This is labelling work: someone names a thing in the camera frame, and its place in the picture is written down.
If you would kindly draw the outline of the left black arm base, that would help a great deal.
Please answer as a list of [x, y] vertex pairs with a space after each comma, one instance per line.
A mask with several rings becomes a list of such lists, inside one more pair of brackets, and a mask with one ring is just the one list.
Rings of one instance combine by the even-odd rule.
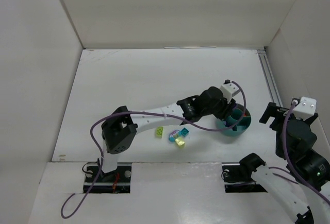
[[[91, 194], [129, 194], [131, 182], [131, 164], [119, 164], [116, 170], [109, 173], [101, 173], [89, 193]], [[86, 193], [91, 186], [98, 166], [86, 163], [82, 167], [85, 174], [83, 192]]]

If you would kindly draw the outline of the aluminium rail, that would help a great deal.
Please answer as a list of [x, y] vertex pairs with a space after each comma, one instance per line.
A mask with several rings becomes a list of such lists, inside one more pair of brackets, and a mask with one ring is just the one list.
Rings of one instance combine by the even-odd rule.
[[276, 103], [278, 106], [282, 107], [283, 103], [281, 100], [281, 97], [279, 95], [278, 89], [277, 89], [277, 85], [269, 64], [269, 60], [266, 54], [266, 50], [264, 48], [262, 49], [258, 49], [257, 50], [257, 55], [259, 57], [259, 61], [261, 64], [261, 68], [266, 80], [266, 84], [271, 96], [271, 100]]

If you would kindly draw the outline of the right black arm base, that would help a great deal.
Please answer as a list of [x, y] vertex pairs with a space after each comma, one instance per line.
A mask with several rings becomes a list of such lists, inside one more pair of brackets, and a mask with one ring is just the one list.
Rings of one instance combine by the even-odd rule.
[[239, 163], [223, 163], [221, 178], [226, 193], [266, 193], [267, 191], [251, 177], [244, 174]]

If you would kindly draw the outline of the teal divided round container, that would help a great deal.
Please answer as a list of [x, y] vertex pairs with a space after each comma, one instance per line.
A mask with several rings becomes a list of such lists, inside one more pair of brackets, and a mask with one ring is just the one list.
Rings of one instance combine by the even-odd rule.
[[244, 133], [251, 124], [251, 114], [248, 109], [245, 110], [243, 118], [238, 122], [238, 119], [243, 113], [243, 105], [237, 104], [233, 109], [232, 114], [225, 120], [216, 120], [216, 128], [221, 129], [220, 132], [224, 136], [236, 137]]

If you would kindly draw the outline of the lime green lego brick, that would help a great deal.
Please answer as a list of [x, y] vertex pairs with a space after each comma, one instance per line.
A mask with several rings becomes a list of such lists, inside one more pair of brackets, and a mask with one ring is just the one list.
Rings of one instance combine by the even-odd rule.
[[163, 136], [163, 127], [157, 127], [155, 130], [155, 137], [161, 139]]

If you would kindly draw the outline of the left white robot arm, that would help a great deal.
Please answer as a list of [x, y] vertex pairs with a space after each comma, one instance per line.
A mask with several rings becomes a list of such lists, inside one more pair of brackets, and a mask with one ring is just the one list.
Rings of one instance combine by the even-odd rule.
[[232, 114], [236, 106], [234, 96], [239, 92], [233, 83], [225, 83], [156, 109], [130, 111], [127, 106], [118, 107], [101, 124], [105, 151], [120, 154], [131, 146], [137, 134], [160, 126], [194, 124], [209, 115], [224, 120]]

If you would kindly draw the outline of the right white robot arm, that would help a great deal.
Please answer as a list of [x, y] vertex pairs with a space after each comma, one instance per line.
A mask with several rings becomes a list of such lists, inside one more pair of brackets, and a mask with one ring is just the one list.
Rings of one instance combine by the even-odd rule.
[[239, 162], [244, 177], [261, 185], [293, 223], [329, 223], [329, 161], [313, 150], [317, 136], [310, 127], [318, 118], [316, 103], [309, 97], [294, 98], [287, 109], [271, 102], [259, 120], [265, 124], [274, 119], [270, 128], [276, 132], [275, 153], [286, 161], [306, 202], [287, 189], [257, 154]]

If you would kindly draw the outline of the pale yellow lego brick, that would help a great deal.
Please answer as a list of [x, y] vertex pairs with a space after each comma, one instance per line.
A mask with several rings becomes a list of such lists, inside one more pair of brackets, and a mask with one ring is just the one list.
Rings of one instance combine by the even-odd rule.
[[177, 146], [179, 148], [184, 148], [185, 146], [185, 141], [181, 138], [181, 137], [178, 137], [176, 140], [175, 140], [175, 143], [177, 144]]

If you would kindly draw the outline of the teal square lego brick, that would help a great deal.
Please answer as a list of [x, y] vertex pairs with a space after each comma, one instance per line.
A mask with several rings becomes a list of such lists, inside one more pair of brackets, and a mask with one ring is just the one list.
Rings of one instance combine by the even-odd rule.
[[189, 130], [187, 128], [183, 128], [181, 131], [180, 131], [180, 135], [182, 137], [186, 137], [187, 135], [189, 134]]

